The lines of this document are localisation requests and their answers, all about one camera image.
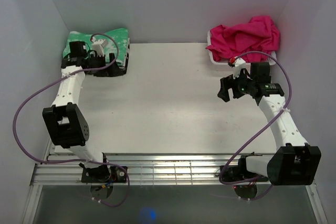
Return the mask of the green white tie-dye trousers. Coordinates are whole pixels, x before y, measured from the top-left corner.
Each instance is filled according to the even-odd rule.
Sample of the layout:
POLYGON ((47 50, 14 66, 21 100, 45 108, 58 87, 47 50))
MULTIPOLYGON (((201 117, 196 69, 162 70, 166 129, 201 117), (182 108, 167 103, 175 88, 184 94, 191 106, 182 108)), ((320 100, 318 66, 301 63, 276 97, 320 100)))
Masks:
MULTIPOLYGON (((126 28, 119 28, 111 31, 107 31, 104 34, 113 38, 114 41, 118 44, 119 47, 119 55, 117 57, 116 63, 119 67, 125 68, 127 64, 127 55, 129 54, 129 31, 126 28)), ((63 50, 62 57, 66 57, 70 53, 69 43, 73 41, 84 41, 86 46, 89 46, 92 49, 92 42, 90 37, 92 34, 80 33, 78 31, 71 31, 68 35, 66 46, 63 50)), ((115 44, 107 37, 102 35, 95 35, 94 38, 96 40, 105 40, 106 44, 104 46, 104 55, 106 56, 106 63, 110 62, 109 54, 113 53, 115 56, 117 55, 117 49, 115 44)))

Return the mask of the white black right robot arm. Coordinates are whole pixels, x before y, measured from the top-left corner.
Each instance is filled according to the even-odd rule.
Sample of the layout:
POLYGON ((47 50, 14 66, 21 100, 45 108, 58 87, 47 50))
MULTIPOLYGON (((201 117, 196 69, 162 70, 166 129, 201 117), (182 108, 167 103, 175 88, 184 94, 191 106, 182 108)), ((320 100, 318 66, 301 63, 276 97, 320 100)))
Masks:
POLYGON ((226 185, 250 182, 266 177, 274 186, 311 185, 321 159, 321 151, 311 146, 301 135, 287 109, 286 98, 280 84, 271 83, 268 62, 257 62, 246 69, 239 58, 229 63, 233 74, 221 78, 218 97, 230 100, 229 91, 239 99, 251 96, 267 119, 277 151, 272 155, 251 153, 242 155, 236 166, 226 164, 219 174, 219 181, 226 185))

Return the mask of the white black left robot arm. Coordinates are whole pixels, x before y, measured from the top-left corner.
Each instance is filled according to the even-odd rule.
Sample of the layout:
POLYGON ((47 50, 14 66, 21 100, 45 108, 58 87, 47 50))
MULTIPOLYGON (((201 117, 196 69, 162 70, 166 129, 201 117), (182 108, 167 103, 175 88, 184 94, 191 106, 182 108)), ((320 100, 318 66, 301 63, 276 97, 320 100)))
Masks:
POLYGON ((89 125, 78 102, 85 70, 96 77, 115 77, 121 69, 114 53, 108 55, 110 61, 106 62, 105 39, 92 38, 91 42, 90 46, 78 40, 69 43, 70 52, 61 63, 63 80, 52 105, 43 109, 43 119, 52 143, 81 159, 79 165, 85 176, 95 182, 107 182, 112 178, 111 168, 106 164, 106 155, 88 144, 89 125))

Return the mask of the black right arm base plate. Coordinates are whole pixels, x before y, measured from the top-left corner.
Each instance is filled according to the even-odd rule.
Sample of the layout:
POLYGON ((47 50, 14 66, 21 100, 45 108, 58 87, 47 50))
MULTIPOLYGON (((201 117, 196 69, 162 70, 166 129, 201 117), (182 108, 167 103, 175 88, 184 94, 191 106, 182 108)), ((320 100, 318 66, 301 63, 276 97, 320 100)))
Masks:
POLYGON ((267 177, 244 170, 238 165, 229 166, 223 173, 222 181, 237 183, 238 181, 247 182, 248 179, 256 179, 257 182, 269 181, 267 177))

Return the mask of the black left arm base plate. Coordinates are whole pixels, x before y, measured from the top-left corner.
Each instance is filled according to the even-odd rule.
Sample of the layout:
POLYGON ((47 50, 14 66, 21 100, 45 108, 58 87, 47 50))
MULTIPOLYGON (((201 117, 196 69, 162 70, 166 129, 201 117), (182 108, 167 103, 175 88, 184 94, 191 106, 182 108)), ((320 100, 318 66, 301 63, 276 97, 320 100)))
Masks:
POLYGON ((83 168, 81 175, 82 183, 125 183, 127 181, 126 172, 128 168, 123 169, 116 166, 101 165, 96 168, 83 168))

